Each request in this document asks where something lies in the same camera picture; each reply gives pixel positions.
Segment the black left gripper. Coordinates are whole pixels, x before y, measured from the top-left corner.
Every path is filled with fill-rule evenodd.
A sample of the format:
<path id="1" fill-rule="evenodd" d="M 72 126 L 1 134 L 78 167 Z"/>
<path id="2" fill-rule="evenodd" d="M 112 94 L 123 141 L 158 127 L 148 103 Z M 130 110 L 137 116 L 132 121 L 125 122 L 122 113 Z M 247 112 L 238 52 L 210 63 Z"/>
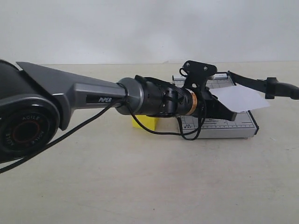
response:
<path id="1" fill-rule="evenodd" d="M 202 101 L 204 102 L 204 114 L 206 118 L 217 118 L 228 121 L 235 121 L 237 112 L 228 109 L 209 91 L 201 91 Z"/>

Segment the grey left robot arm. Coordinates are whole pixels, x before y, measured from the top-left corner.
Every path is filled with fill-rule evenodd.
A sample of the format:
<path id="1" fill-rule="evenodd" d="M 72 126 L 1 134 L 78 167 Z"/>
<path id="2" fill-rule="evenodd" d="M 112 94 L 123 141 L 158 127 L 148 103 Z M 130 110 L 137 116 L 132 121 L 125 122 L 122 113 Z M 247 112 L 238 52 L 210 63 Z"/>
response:
<path id="1" fill-rule="evenodd" d="M 14 161 L 42 149 L 57 130 L 67 129 L 77 109 L 114 107 L 122 115 L 233 121 L 206 86 L 213 65 L 194 63 L 186 83 L 153 77 L 125 77 L 113 83 L 41 65 L 0 62 L 0 161 Z"/>

